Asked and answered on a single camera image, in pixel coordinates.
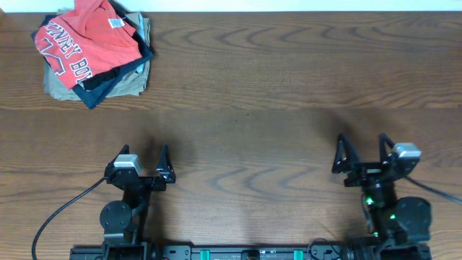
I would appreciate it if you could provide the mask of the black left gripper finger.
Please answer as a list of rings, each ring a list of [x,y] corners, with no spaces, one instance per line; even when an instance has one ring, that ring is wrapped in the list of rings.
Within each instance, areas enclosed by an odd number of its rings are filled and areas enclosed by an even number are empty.
[[[170,150],[167,144],[162,145],[156,171],[160,174],[164,182],[166,183],[176,182],[176,174],[173,168],[173,164],[171,163],[171,160],[170,160]]]
[[[129,146],[125,144],[121,151],[110,161],[112,166],[129,166],[130,157],[128,157]]]

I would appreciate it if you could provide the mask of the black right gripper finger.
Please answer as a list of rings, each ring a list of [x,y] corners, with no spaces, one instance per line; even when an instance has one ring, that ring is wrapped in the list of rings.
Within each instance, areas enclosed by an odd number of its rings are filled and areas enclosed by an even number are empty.
[[[380,161],[387,160],[387,148],[393,148],[395,143],[388,137],[387,134],[381,133],[379,136],[379,153]]]
[[[349,173],[357,169],[358,163],[359,155],[346,134],[338,135],[331,172]]]

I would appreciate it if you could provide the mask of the red printed t-shirt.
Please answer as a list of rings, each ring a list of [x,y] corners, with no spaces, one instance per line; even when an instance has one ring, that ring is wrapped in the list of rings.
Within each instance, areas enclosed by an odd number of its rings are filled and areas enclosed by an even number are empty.
[[[78,0],[74,9],[40,26],[35,47],[65,88],[141,58],[136,29],[108,0]]]

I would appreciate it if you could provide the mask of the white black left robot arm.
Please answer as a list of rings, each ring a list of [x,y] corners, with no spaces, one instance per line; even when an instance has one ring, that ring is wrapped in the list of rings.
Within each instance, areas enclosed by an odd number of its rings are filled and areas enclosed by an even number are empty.
[[[162,145],[156,176],[141,176],[139,157],[126,144],[105,167],[106,183],[123,191],[123,198],[106,204],[100,213],[104,229],[104,259],[161,259],[159,246],[142,240],[151,193],[175,183],[175,171],[167,144]]]

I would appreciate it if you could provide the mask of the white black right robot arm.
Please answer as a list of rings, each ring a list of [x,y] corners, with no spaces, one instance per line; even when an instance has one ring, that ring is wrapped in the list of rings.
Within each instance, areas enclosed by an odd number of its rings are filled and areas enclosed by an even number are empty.
[[[347,241],[313,240],[306,246],[166,246],[167,260],[430,259],[432,208],[420,197],[398,198],[395,181],[406,178],[422,152],[413,143],[395,143],[381,134],[380,159],[360,160],[347,136],[340,134],[332,173],[344,173],[346,187],[360,187],[369,235]]]

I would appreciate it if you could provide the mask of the navy blue folded garment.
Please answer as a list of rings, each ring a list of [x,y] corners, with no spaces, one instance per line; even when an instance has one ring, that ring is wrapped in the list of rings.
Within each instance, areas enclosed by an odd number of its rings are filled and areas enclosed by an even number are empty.
[[[122,20],[123,20],[123,18],[125,17],[125,14],[128,13],[128,12],[125,12],[125,11],[123,11],[122,9],[118,8],[118,7],[114,7],[114,6],[113,6],[113,8],[114,8],[116,14],[117,14],[119,17],[122,18]],[[52,16],[52,15],[51,15],[51,16],[50,16],[50,15],[46,16],[46,18],[45,18],[45,20],[43,21],[42,25],[44,25],[47,21],[49,21],[50,19],[52,19],[52,18],[54,18],[54,17],[57,17],[57,16],[58,16],[58,15],[56,15],[56,16]],[[80,100],[81,100],[89,109],[93,109],[93,108],[95,108],[97,105],[99,105],[99,104],[106,98],[106,95],[107,95],[112,89],[113,89],[113,87],[110,88],[109,90],[108,90],[107,87],[98,87],[96,90],[94,90],[94,91],[89,91],[89,92],[87,92],[87,91],[85,91],[85,90],[82,90],[82,89],[78,89],[75,93],[80,97]]]

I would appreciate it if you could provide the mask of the black folded garment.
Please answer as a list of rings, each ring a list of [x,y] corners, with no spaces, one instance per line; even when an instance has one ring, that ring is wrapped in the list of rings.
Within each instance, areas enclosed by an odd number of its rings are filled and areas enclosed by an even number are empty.
[[[126,13],[123,21],[136,28],[133,39],[138,45],[138,51],[141,54],[141,58],[137,58],[127,64],[117,66],[109,71],[96,74],[89,79],[79,82],[73,88],[73,91],[76,92],[78,89],[82,89],[89,92],[96,90],[98,87],[107,87],[109,90],[119,83],[126,74],[132,72],[140,64],[144,64],[152,58],[152,52],[149,50],[149,46],[145,43],[147,37],[145,36],[144,29],[147,29],[149,25],[144,25],[144,18],[142,15],[139,12]]]

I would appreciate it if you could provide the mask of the khaki folded garment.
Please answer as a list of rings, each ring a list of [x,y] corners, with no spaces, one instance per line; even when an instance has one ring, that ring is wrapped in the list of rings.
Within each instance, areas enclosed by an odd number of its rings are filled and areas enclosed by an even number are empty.
[[[140,12],[128,13],[126,18],[135,24],[136,31],[141,33],[144,42],[150,44],[150,19],[143,17]],[[107,98],[113,98],[125,95],[138,96],[143,92],[147,85],[149,75],[150,61],[132,69],[124,75],[119,83],[106,95]],[[57,100],[80,100],[80,97],[73,91],[67,90],[60,82],[58,77],[53,73],[50,66],[45,64],[43,76],[44,91]]]

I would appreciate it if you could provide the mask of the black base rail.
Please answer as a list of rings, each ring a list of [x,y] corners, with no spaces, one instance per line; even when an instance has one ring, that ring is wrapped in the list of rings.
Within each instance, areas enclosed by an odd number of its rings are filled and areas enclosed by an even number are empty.
[[[306,247],[206,247],[206,246],[140,246],[107,248],[73,248],[70,260],[143,259],[143,260],[431,260],[427,246],[374,248],[356,245],[312,243]]]

